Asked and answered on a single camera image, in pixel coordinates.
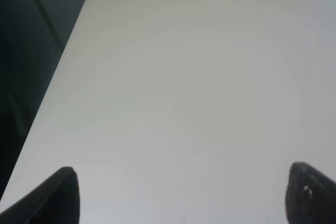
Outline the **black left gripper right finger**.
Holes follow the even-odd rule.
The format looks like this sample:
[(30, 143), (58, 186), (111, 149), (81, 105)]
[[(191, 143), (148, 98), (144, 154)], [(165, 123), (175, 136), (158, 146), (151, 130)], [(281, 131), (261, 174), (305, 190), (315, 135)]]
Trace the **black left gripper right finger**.
[(335, 223), (335, 181), (305, 162), (294, 162), (285, 209), (289, 223)]

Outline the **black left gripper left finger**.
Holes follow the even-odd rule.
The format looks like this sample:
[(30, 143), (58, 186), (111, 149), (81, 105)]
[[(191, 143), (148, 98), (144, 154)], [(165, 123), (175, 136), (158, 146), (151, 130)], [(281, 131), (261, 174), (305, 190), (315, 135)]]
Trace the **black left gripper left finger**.
[(77, 173), (62, 167), (1, 213), (1, 223), (79, 223)]

